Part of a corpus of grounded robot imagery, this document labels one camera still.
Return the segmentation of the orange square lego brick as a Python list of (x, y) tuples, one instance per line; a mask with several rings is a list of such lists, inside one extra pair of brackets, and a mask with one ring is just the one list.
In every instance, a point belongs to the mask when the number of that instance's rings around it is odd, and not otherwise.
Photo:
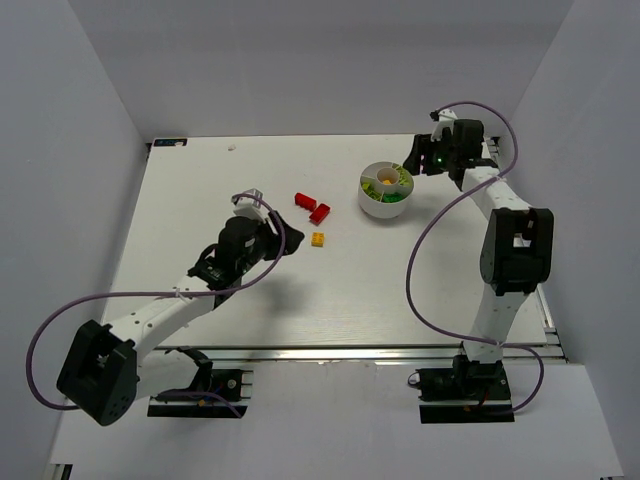
[(311, 236), (311, 245), (313, 247), (323, 247), (325, 244), (325, 234), (322, 232), (313, 232)]

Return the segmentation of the red square lego brick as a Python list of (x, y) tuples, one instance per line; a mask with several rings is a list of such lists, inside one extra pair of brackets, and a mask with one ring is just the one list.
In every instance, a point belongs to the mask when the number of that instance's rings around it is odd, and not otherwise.
[(331, 208), (324, 203), (319, 204), (310, 214), (309, 221), (314, 225), (320, 225), (329, 215)]

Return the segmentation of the red long lego brick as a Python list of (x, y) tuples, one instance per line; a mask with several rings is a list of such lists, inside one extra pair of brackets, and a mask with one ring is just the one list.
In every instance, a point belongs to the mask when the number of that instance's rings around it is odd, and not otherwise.
[(309, 197), (301, 192), (297, 192), (294, 195), (294, 203), (297, 206), (310, 212), (313, 212), (317, 208), (317, 201), (314, 198)]

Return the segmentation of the dark green lego brick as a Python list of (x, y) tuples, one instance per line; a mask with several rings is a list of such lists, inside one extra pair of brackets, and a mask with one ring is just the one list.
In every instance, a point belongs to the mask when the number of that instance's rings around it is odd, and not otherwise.
[(400, 193), (384, 194), (382, 197), (382, 201), (384, 203), (397, 203), (397, 202), (401, 202), (403, 199), (404, 199), (404, 196), (401, 195)]

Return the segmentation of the light green small lego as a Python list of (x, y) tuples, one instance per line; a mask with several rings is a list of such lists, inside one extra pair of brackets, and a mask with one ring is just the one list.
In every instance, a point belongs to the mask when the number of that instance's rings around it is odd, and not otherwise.
[(393, 164), (392, 168), (398, 173), (397, 184), (402, 187), (411, 187), (413, 185), (412, 175), (403, 166)]

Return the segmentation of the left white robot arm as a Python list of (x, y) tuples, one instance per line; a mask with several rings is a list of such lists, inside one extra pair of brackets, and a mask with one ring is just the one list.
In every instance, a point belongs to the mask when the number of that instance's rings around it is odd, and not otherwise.
[(124, 416), (138, 399), (225, 403), (213, 362), (201, 351), (158, 346), (191, 321), (213, 312), (262, 261), (293, 254), (304, 234), (273, 212), (264, 219), (228, 219), (167, 296), (155, 295), (125, 317), (89, 320), (76, 332), (56, 386), (99, 425)]

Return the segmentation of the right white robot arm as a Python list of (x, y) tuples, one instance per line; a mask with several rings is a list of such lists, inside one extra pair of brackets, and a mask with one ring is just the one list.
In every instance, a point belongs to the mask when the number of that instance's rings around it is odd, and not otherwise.
[(403, 167), (413, 176), (446, 174), (487, 220), (479, 260), (485, 287), (463, 349), (469, 361), (491, 365), (502, 360), (520, 307), (549, 277), (554, 216), (522, 200), (484, 154), (481, 121), (448, 109), (436, 117), (432, 133), (414, 137)]

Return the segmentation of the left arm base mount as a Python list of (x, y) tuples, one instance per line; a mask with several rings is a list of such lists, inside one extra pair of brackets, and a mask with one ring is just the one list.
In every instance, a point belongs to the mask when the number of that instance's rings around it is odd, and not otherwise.
[(139, 376), (142, 388), (160, 388), (149, 398), (150, 418), (241, 419), (253, 393), (248, 366), (217, 363), (191, 347), (152, 353)]

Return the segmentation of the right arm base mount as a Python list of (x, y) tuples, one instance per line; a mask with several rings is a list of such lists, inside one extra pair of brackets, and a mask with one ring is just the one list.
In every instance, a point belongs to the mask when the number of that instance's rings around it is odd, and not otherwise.
[(464, 355), (448, 368), (423, 368), (408, 378), (419, 392), (423, 425), (512, 423), (511, 391), (503, 363), (470, 361)]

